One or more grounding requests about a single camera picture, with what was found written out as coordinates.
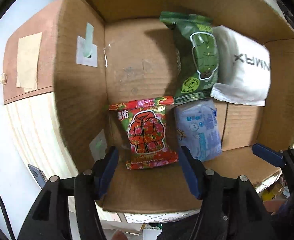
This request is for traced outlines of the brown cardboard box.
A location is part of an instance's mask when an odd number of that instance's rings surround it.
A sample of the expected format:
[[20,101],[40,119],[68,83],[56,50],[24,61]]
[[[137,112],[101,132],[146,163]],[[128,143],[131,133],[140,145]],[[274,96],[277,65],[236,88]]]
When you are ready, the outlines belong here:
[[246,175],[258,185],[278,168],[256,157],[255,142],[276,151],[294,142],[294,30],[263,0],[64,0],[58,17],[54,93],[60,132],[78,171],[94,164],[91,141],[104,132],[121,157],[106,211],[168,213],[198,209],[181,167],[128,170],[127,135],[108,106],[175,92],[178,68],[162,11],[210,17],[265,45],[271,87],[265,107],[218,104],[222,154],[205,162],[221,176]]

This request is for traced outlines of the green snack packet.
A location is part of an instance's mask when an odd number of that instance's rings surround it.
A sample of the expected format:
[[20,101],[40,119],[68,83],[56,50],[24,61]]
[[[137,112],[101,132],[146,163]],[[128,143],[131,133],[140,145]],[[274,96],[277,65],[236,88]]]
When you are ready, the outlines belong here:
[[218,81],[219,52],[212,19],[197,14],[162,11],[159,20],[173,31],[180,72],[176,105],[210,97]]

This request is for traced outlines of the white fabric pouch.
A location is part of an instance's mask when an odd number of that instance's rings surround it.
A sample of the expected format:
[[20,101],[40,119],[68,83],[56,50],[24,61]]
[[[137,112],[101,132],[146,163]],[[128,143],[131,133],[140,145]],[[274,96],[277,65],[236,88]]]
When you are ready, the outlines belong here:
[[271,84],[268,49],[223,25],[214,27],[213,34],[219,68],[210,96],[227,103],[264,107]]

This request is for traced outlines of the dark phone on table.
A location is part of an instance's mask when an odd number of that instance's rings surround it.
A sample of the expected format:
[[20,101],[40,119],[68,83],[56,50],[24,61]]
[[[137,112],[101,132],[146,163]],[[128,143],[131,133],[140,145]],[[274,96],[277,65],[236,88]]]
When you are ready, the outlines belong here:
[[35,181],[37,182],[39,187],[42,189],[45,186],[46,182],[48,181],[45,174],[43,173],[42,170],[40,170],[39,168],[37,168],[31,164],[28,164],[27,166],[28,166],[30,172],[32,173]]

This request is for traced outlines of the red floral snack packet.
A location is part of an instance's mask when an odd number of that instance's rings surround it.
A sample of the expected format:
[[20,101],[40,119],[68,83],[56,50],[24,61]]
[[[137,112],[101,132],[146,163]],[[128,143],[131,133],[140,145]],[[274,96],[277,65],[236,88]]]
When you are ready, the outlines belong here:
[[133,100],[109,106],[116,111],[131,147],[128,170],[143,170],[178,162],[178,154],[166,139],[166,107],[172,96]]

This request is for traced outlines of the patterned table cloth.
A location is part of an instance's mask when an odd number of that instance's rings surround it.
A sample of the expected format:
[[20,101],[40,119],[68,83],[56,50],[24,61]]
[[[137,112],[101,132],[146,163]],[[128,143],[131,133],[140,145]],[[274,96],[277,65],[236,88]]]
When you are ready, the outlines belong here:
[[170,96],[177,77],[172,32],[155,18],[106,24],[86,0],[55,0],[8,39],[4,103],[54,97],[59,150],[32,157],[74,193],[75,178],[119,151],[105,211],[180,213],[199,210],[178,164],[128,170],[130,146],[111,103]]

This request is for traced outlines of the light blue tissue pack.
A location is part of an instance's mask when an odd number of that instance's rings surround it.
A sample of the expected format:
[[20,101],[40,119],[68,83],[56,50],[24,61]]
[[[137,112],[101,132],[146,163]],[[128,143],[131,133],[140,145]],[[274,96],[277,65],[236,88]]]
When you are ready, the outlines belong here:
[[174,108],[179,146],[186,146],[202,162],[222,153],[217,109],[211,99],[196,100]]

